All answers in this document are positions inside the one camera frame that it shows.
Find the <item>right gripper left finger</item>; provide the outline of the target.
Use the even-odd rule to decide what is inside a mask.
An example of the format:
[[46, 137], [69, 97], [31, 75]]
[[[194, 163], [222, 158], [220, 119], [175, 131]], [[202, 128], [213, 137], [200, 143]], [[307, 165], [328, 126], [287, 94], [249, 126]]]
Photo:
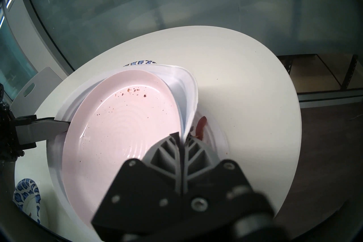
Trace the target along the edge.
[[151, 234], [181, 220], [180, 144], [179, 133], [173, 133], [142, 160], [121, 166], [92, 218], [98, 234]]

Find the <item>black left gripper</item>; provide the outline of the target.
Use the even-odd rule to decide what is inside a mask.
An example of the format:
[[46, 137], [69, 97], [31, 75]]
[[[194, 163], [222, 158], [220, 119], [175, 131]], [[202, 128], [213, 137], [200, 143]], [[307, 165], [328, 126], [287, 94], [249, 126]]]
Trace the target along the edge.
[[17, 160], [24, 150], [36, 147], [36, 142], [67, 132], [70, 122], [36, 120], [36, 115], [15, 118], [10, 106], [3, 102], [4, 86], [0, 84], [0, 159]]

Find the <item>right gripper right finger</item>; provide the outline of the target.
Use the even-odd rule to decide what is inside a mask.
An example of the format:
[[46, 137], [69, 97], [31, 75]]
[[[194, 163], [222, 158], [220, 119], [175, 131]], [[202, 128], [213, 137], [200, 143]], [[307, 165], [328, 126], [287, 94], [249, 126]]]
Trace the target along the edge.
[[189, 136], [183, 159], [183, 216], [207, 226], [272, 226], [274, 211], [239, 165]]

